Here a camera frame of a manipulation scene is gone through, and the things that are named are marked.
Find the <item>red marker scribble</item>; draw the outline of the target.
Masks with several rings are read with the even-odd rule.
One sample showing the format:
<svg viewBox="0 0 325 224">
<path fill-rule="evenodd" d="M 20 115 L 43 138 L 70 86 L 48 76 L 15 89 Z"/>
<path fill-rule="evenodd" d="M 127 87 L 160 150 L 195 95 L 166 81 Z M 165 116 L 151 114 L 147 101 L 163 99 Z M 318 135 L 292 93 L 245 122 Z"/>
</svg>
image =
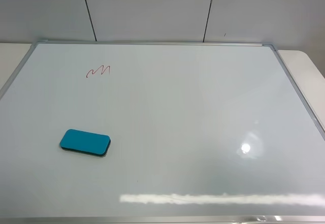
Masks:
<svg viewBox="0 0 325 224">
<path fill-rule="evenodd" d="M 89 76 L 95 75 L 96 73 L 99 73 L 100 75 L 103 75 L 105 72 L 110 73 L 110 69 L 111 69 L 111 66 L 101 65 L 100 67 L 98 67 L 95 70 L 94 69 L 89 70 L 86 74 L 86 78 L 88 78 Z"/>
</svg>

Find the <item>teal whiteboard eraser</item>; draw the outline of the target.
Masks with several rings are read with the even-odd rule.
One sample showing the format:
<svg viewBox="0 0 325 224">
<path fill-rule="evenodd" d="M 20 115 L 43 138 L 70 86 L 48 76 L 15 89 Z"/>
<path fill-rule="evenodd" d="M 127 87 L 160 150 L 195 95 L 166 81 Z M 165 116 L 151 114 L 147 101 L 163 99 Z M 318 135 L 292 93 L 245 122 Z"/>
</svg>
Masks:
<svg viewBox="0 0 325 224">
<path fill-rule="evenodd" d="M 110 147 L 111 139 L 107 135 L 69 129 L 59 146 L 63 150 L 104 157 Z"/>
</svg>

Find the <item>white aluminium-framed whiteboard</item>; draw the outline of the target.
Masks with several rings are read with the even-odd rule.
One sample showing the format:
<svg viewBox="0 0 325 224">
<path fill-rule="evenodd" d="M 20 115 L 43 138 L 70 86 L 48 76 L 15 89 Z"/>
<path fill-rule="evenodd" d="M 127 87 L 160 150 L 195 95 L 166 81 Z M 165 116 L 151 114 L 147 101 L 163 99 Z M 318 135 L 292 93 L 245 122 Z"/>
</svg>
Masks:
<svg viewBox="0 0 325 224">
<path fill-rule="evenodd" d="M 1 223 L 323 222 L 324 126 L 272 45 L 39 41 L 1 89 Z"/>
</svg>

